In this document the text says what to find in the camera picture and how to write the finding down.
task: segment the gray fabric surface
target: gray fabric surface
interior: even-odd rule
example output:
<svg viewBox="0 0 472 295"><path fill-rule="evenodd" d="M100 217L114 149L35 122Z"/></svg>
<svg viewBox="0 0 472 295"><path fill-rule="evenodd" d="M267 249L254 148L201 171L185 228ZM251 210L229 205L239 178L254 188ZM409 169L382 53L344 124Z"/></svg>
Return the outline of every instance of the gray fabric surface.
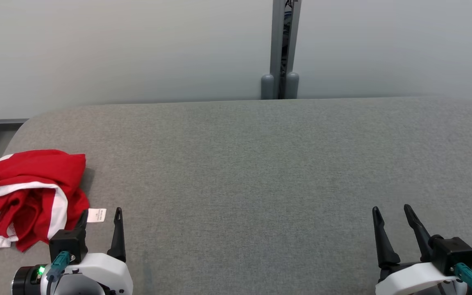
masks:
<svg viewBox="0 0 472 295"><path fill-rule="evenodd" d="M374 294L377 205L403 262L403 205L472 245L472 102L438 98L92 106L27 121L7 153L85 153L82 183L124 212L135 294ZM48 247L0 250L0 294Z"/></svg>

